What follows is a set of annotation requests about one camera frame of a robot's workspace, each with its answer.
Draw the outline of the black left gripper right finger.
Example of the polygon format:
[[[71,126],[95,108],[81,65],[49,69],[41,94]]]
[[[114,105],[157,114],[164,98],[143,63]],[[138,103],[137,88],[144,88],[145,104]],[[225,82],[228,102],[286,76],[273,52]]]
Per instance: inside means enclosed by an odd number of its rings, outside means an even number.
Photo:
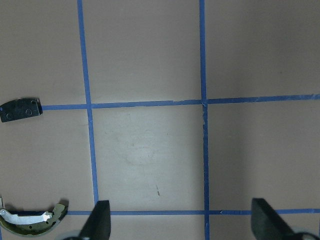
[[[295,235],[264,198],[251,201],[251,231],[256,240],[289,240]]]

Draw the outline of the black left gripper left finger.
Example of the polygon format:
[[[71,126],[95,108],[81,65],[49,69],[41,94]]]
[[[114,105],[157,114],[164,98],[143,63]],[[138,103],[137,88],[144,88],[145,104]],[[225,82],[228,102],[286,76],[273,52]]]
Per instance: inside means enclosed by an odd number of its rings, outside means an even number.
[[[80,240],[108,240],[111,236],[111,211],[108,200],[98,201],[78,238]]]

